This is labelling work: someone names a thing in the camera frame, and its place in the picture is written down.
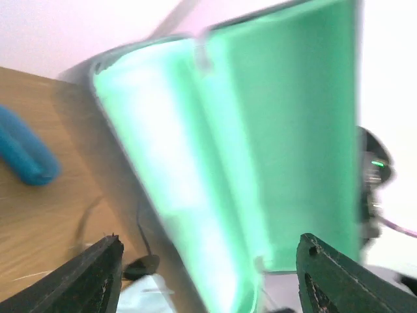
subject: green led light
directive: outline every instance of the green led light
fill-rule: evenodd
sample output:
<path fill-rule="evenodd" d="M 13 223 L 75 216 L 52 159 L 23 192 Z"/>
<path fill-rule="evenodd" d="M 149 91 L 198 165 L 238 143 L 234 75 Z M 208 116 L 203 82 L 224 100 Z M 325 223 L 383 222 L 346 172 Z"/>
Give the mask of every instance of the green led light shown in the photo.
<path fill-rule="evenodd" d="M 373 165 L 379 166 L 380 168 L 383 168 L 385 165 L 382 162 L 378 162 L 378 161 L 372 161 Z"/>

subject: pink cable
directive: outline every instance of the pink cable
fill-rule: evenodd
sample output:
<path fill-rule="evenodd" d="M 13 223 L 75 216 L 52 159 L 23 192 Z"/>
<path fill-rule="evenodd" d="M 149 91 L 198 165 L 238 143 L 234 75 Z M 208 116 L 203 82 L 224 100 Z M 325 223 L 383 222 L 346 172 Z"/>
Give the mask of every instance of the pink cable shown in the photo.
<path fill-rule="evenodd" d="M 417 238 L 417 231 L 409 230 L 407 228 L 401 227 L 397 225 L 396 223 L 391 222 L 390 220 L 387 220 L 383 218 L 382 216 L 379 216 L 379 220 L 387 227 L 391 228 L 392 230 L 398 231 L 399 233 L 403 233 L 404 235 Z"/>

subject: blue plastic handle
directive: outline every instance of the blue plastic handle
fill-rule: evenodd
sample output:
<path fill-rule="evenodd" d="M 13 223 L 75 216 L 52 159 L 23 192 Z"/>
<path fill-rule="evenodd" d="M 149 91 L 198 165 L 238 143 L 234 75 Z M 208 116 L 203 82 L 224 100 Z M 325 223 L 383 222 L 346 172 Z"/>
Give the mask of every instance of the blue plastic handle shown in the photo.
<path fill-rule="evenodd" d="M 0 155 L 28 185 L 46 185 L 61 173 L 60 163 L 42 140 L 4 106 L 0 106 Z"/>

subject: green translucent container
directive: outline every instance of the green translucent container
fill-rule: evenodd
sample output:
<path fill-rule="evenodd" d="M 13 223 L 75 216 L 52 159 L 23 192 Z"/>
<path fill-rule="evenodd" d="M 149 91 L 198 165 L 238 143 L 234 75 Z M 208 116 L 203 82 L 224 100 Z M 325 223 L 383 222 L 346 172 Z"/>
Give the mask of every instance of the green translucent container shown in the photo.
<path fill-rule="evenodd" d="M 358 260 L 355 2 L 105 53 L 91 87 L 207 310 L 255 312 L 310 232 Z"/>

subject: wooden table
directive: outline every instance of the wooden table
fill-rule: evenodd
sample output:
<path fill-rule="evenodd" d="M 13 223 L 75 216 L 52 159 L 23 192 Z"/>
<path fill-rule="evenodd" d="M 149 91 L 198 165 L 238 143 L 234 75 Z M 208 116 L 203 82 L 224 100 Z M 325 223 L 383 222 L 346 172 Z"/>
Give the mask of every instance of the wooden table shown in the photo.
<path fill-rule="evenodd" d="M 144 202 L 121 150 L 81 88 L 0 68 L 0 104 L 15 111 L 56 154 L 62 175 L 48 186 L 22 184 L 0 163 L 0 301 L 41 279 L 73 257 L 76 228 L 87 206 L 93 210 L 85 242 L 120 235 L 123 262 L 146 254 L 137 230 L 140 219 L 158 272 L 174 290 L 179 312 L 204 312 L 175 249 Z"/>

